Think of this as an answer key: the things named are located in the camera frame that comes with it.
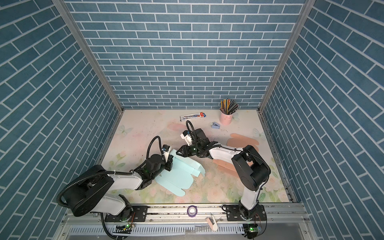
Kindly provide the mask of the light blue paper box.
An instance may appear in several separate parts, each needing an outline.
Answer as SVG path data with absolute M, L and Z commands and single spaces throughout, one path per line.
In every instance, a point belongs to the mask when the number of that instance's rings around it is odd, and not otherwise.
M 176 152 L 172 150 L 170 153 L 170 157 L 173 157 L 172 169 L 162 171 L 155 177 L 155 181 L 176 196 L 183 197 L 186 194 L 185 190 L 188 190 L 194 182 L 193 176 L 204 177 L 206 171 L 197 161 L 181 157 Z

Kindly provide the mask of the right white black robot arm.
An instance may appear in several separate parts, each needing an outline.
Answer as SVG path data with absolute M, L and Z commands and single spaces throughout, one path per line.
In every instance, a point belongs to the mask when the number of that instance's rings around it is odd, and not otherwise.
M 271 174 L 269 165 L 255 147 L 242 147 L 244 141 L 232 147 L 210 141 L 202 129 L 185 130 L 181 133 L 181 138 L 186 144 L 177 151 L 178 156 L 209 158 L 222 168 L 236 173 L 245 186 L 239 201 L 239 212 L 246 220 L 255 217 L 257 209 L 261 207 L 258 201 L 260 192 Z

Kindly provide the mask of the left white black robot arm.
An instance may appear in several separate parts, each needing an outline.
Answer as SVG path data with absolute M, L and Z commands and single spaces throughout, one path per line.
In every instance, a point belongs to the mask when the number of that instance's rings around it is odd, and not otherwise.
M 114 196 L 114 190 L 139 191 L 148 187 L 164 170 L 170 171 L 173 156 L 169 153 L 154 154 L 139 168 L 129 172 L 107 171 L 95 165 L 66 185 L 57 196 L 57 203 L 69 208 L 73 215 L 106 213 L 126 222 L 133 218 L 132 204 L 123 195 Z

